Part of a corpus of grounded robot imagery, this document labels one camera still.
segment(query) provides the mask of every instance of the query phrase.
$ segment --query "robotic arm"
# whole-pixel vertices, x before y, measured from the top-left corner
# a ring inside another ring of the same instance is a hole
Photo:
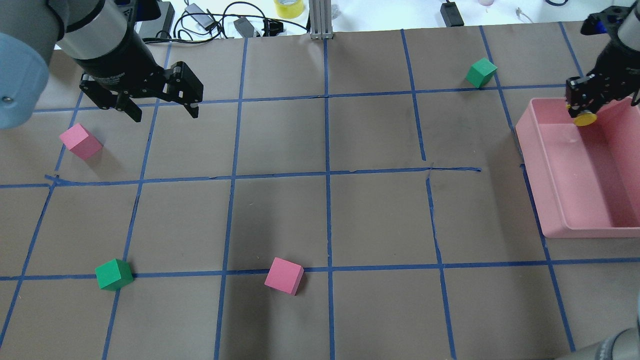
[[[80,89],[99,108],[139,122],[142,111],[131,98],[157,97],[198,117],[200,80],[182,61],[158,65],[133,29],[160,15],[156,0],[0,0],[0,8],[0,128],[30,118],[56,41],[84,69]],[[138,16],[139,9],[146,14]]]
[[[596,120],[595,113],[612,100],[634,94],[632,105],[640,102],[640,12],[631,7],[611,6],[591,14],[584,21],[583,35],[608,33],[611,40],[598,56],[593,70],[583,78],[566,80],[566,101],[574,123],[585,126]]]

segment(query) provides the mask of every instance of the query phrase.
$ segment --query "pink bin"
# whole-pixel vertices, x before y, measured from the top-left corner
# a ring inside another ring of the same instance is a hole
[[[640,236],[640,111],[630,103],[583,127],[562,98],[529,103],[516,132],[545,236]]]

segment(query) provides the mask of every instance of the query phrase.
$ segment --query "block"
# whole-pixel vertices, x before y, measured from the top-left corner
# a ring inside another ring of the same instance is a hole
[[[264,281],[266,286],[295,295],[305,269],[290,261],[275,258]]]
[[[133,282],[131,267],[122,260],[113,259],[95,268],[100,289],[116,291]]]
[[[498,68],[486,58],[471,65],[467,73],[467,80],[476,88],[481,88],[491,80]]]
[[[69,151],[87,160],[102,148],[102,144],[82,125],[76,124],[60,135]]]

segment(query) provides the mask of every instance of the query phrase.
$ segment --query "yellow tape roll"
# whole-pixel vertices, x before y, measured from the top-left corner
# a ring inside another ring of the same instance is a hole
[[[283,19],[293,19],[299,17],[305,9],[302,0],[273,0],[276,5],[276,13]]]

